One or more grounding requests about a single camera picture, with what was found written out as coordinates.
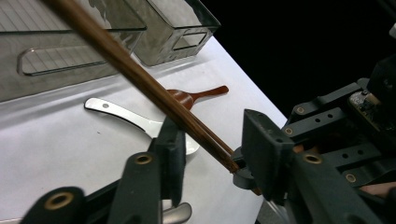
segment black background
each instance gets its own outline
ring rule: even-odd
[[[214,37],[286,117],[396,53],[375,0],[202,2],[221,23]]]

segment chopstick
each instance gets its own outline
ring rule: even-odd
[[[238,165],[231,159],[233,151],[136,63],[131,55],[78,3],[74,0],[41,1],[227,170],[231,173],[239,170]]]

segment brown spoon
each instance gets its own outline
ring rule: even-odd
[[[171,95],[173,95],[173,97],[175,97],[177,101],[179,101],[182,105],[184,105],[184,107],[190,110],[198,98],[226,93],[228,92],[228,87],[220,86],[209,91],[201,91],[195,93],[190,93],[180,90],[167,90],[167,91],[171,93]]]

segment white tabletop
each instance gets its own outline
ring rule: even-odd
[[[215,37],[197,56],[145,69],[166,89],[226,85],[227,94],[198,101],[191,113],[232,149],[241,145],[244,109],[266,114],[279,127],[286,122]],[[148,149],[151,139],[135,126],[85,110],[90,97],[164,119],[122,75],[0,103],[0,220],[23,217],[36,199],[59,187],[80,187],[88,195],[120,178],[127,158]],[[182,202],[192,206],[188,223],[252,224],[263,197],[236,187],[229,171],[200,147],[186,166]]]

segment plastic container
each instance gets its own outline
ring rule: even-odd
[[[125,0],[148,29],[134,48],[145,66],[196,55],[220,28],[198,0]]]
[[[132,53],[146,24],[122,0],[79,0]],[[39,0],[0,0],[0,102],[118,72]]]

